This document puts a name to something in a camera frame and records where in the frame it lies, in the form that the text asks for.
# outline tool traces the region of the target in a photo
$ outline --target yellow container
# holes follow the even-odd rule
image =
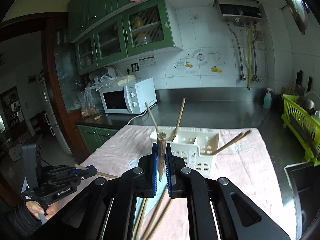
[[[305,149],[304,158],[307,162],[313,161],[315,166],[320,165],[320,161],[316,159],[316,156],[313,155],[309,145],[302,139],[300,134],[295,130],[295,128],[290,124],[290,116],[292,115],[311,135],[313,142],[317,151],[320,151],[320,123],[310,116],[306,110],[301,106],[297,105],[297,100],[299,96],[292,95],[282,95],[284,99],[284,114],[281,118],[284,121],[283,126],[288,126],[290,130],[297,137],[303,148]]]

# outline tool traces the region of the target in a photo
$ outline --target paper label on wall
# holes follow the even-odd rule
[[[154,66],[156,66],[156,59],[154,56],[139,59],[140,68],[154,67]]]
[[[189,150],[189,164],[196,164],[196,150]]]

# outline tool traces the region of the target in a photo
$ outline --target white cable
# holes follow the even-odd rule
[[[150,106],[149,109],[153,108],[155,105],[156,105],[156,103],[154,103],[152,106]],[[127,123],[127,125],[129,125],[129,123],[130,123],[133,119],[135,119],[135,118],[137,118],[137,117],[140,117],[140,116],[144,116],[144,115],[146,114],[146,112],[147,112],[147,109],[144,111],[143,114],[139,114],[139,115],[131,118],[130,121]]]

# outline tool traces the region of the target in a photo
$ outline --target soap pump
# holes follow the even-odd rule
[[[270,91],[272,90],[271,88],[267,88],[268,92],[266,93],[266,95],[264,96],[264,101],[263,101],[263,107],[266,109],[270,109],[271,107],[271,94]]]

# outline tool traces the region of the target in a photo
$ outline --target microwave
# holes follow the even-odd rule
[[[141,114],[157,102],[153,78],[135,80],[100,89],[104,111],[113,114]]]

